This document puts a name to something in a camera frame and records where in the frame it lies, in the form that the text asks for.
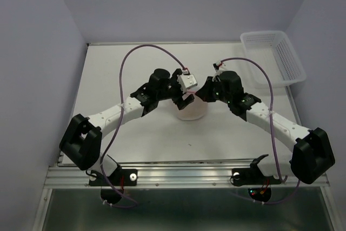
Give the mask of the white mesh laundry bag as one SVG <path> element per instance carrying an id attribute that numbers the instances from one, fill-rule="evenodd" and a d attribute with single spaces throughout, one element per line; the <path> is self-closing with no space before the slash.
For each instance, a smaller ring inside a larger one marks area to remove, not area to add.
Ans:
<path id="1" fill-rule="evenodd" d="M 184 109 L 179 110 L 177 106 L 171 102 L 171 109 L 173 114 L 182 121 L 194 121 L 202 118 L 208 112 L 208 103 L 202 101 L 195 93 L 199 90 L 199 87 L 192 88 L 184 95 L 184 98 L 190 94 L 194 96 L 194 101 L 187 105 Z"/>

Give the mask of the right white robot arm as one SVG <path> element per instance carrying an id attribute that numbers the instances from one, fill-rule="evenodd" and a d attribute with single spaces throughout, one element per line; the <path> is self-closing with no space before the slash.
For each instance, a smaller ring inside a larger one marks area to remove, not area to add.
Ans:
<path id="1" fill-rule="evenodd" d="M 260 98 L 244 91 L 234 71 L 209 76 L 196 96 L 204 102 L 223 102 L 234 115 L 273 134 L 274 140 L 279 140 L 292 153 L 290 172 L 305 184 L 312 184 L 335 164 L 328 134 L 323 129 L 299 126 L 270 111 Z"/>

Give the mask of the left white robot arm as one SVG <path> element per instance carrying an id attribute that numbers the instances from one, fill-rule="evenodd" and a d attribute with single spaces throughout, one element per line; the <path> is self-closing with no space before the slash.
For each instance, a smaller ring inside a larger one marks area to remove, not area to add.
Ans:
<path id="1" fill-rule="evenodd" d="M 157 108 L 160 101 L 172 100 L 179 110 L 194 101 L 188 90 L 197 86 L 197 80 L 187 70 L 176 69 L 170 74 L 156 69 L 135 92 L 124 101 L 105 111 L 84 117 L 75 115 L 59 144 L 59 149 L 80 170 L 93 171 L 94 178 L 107 184 L 136 185 L 135 170 L 124 172 L 121 166 L 101 148 L 102 140 L 115 133 L 119 126 L 141 118 Z"/>

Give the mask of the white plastic basket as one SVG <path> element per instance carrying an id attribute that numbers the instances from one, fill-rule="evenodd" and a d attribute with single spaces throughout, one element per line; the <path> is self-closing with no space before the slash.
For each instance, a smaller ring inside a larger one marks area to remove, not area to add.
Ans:
<path id="1" fill-rule="evenodd" d="M 245 32 L 240 39 L 246 58 L 256 62 L 267 73 L 274 88 L 306 80 L 303 65 L 285 32 Z"/>

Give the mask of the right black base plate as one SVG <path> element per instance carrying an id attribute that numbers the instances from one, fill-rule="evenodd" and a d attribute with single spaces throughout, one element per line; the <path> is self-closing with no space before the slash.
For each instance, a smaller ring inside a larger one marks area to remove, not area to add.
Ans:
<path id="1" fill-rule="evenodd" d="M 275 179 L 273 175 L 264 176 L 260 171 L 258 164 L 267 156 L 269 155 L 264 154 L 253 159 L 247 168 L 233 168 L 230 177 L 231 184 L 236 187 L 243 185 L 281 184 L 281 181 Z"/>

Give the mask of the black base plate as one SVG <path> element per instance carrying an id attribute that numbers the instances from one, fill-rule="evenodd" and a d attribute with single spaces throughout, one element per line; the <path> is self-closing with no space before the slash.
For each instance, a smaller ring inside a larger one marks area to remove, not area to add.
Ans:
<path id="1" fill-rule="evenodd" d="M 89 185 L 93 187 L 105 187 L 108 185 L 101 171 L 100 160 L 86 170 L 89 177 Z M 110 183 L 115 187 L 134 187 L 137 185 L 138 170 L 135 168 L 123 168 L 111 156 L 106 155 L 102 166 Z"/>
<path id="2" fill-rule="evenodd" d="M 281 184 L 281 181 L 275 179 L 273 175 L 264 176 L 260 171 L 258 164 L 267 156 L 269 155 L 264 154 L 253 159 L 247 168 L 233 168 L 230 177 L 231 184 L 236 187 L 243 185 Z"/>

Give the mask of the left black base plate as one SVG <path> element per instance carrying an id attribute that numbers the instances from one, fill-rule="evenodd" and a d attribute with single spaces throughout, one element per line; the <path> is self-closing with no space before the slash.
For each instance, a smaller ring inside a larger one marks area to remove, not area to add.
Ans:
<path id="1" fill-rule="evenodd" d="M 89 185 L 93 187 L 105 187 L 108 185 L 101 171 L 100 160 L 86 170 L 89 177 Z M 106 155 L 102 166 L 110 183 L 115 187 L 134 187 L 137 185 L 138 170 L 135 168 L 123 168 L 111 156 Z"/>

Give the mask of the aluminium mounting rail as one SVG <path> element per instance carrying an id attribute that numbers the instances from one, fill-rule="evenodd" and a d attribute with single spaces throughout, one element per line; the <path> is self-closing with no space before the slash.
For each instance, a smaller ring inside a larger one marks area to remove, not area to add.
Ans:
<path id="1" fill-rule="evenodd" d="M 250 161 L 204 161 L 177 163 L 122 163 L 124 169 L 137 169 L 134 189 L 234 188 L 230 183 L 235 168 L 247 168 Z M 77 167 L 50 167 L 44 188 L 83 189 L 89 176 Z"/>

